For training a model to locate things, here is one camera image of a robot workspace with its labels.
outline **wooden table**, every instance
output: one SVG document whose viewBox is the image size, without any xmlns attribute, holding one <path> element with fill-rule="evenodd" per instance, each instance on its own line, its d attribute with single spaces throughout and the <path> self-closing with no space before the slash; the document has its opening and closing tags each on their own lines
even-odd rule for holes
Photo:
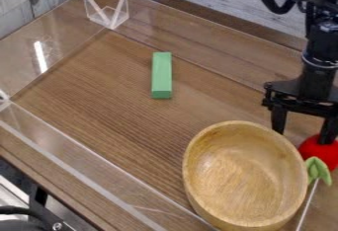
<svg viewBox="0 0 338 231">
<path fill-rule="evenodd" d="M 96 1 L 101 5 L 117 2 Z M 66 20 L 69 9 L 80 11 L 80 5 L 80 0 L 68 1 L 2 40 L 6 56 L 21 53 L 10 50 L 10 42 L 33 33 L 40 25 L 49 32 L 49 23 L 61 16 Z M 116 32 L 101 31 L 78 49 L 62 54 L 73 39 L 94 31 L 94 27 L 82 27 L 81 32 L 72 29 L 74 23 L 68 19 L 64 29 L 57 30 L 61 35 L 53 36 L 60 47 L 57 55 L 64 59 L 12 101 L 82 144 L 92 155 L 96 153 L 191 210 L 180 174 L 188 140 L 201 128 L 223 120 L 243 119 L 269 126 L 269 112 L 260 106 L 261 85 L 296 76 L 303 41 L 256 25 L 248 27 L 245 22 L 211 11 L 213 22 L 224 24 L 220 17 L 227 19 L 232 29 L 225 28 L 193 16 L 200 7 L 185 2 L 173 6 L 193 15 L 149 0 L 129 0 L 129 6 L 131 20 Z M 173 55 L 172 99 L 167 101 L 151 99 L 149 94 L 151 58 L 157 50 Z M 102 188 L 113 187 L 106 164 L 92 163 L 96 157 L 89 157 L 89 152 L 74 151 L 68 141 L 56 142 L 54 135 L 28 119 L 20 126 L 70 167 L 81 167 Z M 320 119 L 292 114 L 284 135 L 296 145 L 318 132 L 319 126 Z M 88 186 L 85 179 L 2 127 L 0 137 L 1 157 L 98 229 L 152 230 Z M 336 193 L 335 186 L 319 185 L 302 230 L 335 230 Z M 284 231 L 295 230 L 298 217 Z"/>
</svg>

